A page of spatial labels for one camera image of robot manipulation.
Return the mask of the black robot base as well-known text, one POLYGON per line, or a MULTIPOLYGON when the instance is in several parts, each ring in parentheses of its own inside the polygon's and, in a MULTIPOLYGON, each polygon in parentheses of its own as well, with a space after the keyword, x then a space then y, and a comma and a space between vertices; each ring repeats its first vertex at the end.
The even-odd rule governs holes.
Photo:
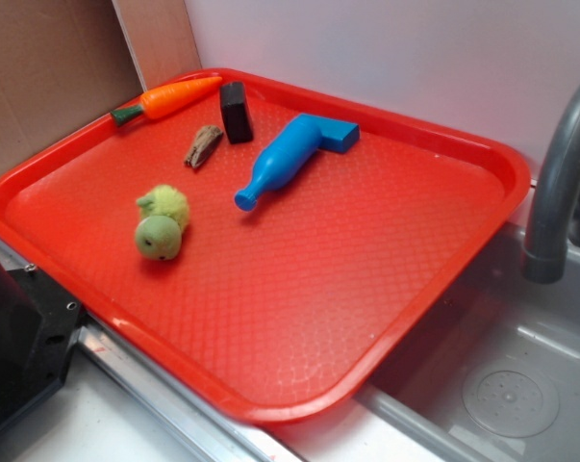
POLYGON ((45 271, 0 263, 0 433, 64 385, 84 314, 45 271))

